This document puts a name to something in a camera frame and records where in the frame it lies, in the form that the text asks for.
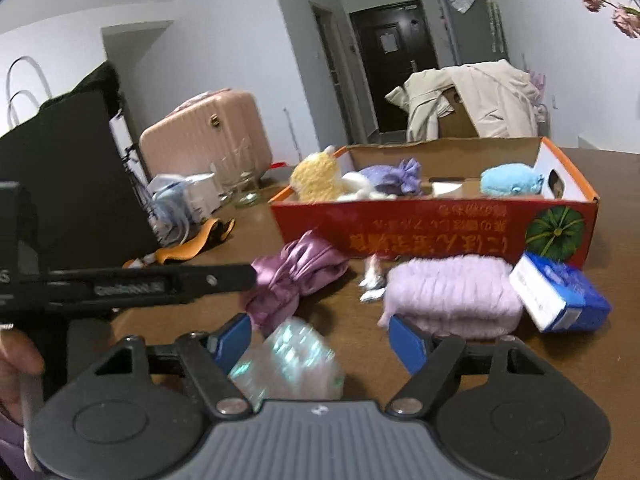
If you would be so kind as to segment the person's left hand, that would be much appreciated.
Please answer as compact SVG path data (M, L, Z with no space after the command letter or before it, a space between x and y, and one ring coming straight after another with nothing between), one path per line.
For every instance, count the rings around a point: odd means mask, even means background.
M17 424L23 423L21 374L40 376L43 358L34 343L20 330L1 332L1 409Z

